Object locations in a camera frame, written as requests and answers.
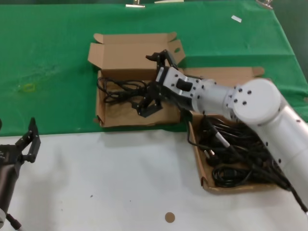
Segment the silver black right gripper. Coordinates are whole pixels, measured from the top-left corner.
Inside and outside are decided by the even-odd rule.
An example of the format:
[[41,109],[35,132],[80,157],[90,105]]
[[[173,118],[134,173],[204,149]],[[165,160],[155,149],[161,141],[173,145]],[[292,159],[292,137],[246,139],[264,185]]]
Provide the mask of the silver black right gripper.
[[205,81],[201,78],[186,76],[178,70],[178,65],[168,50],[146,55],[146,59],[156,62],[159,70],[156,80],[149,83],[143,98],[135,103],[138,115],[146,118],[161,110],[161,100],[177,107],[193,111],[197,99],[200,98],[199,89]]

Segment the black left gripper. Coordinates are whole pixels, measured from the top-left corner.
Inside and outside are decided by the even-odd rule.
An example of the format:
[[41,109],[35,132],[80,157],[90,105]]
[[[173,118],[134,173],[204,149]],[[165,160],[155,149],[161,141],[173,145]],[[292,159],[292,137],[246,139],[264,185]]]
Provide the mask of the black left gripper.
[[[2,128],[2,120],[0,119],[0,130]],[[30,144],[27,155],[23,155],[22,151]],[[34,117],[30,119],[28,132],[26,132],[15,145],[0,146],[0,169],[15,170],[20,172],[20,168],[24,161],[34,163],[40,148],[40,137],[36,120]]]

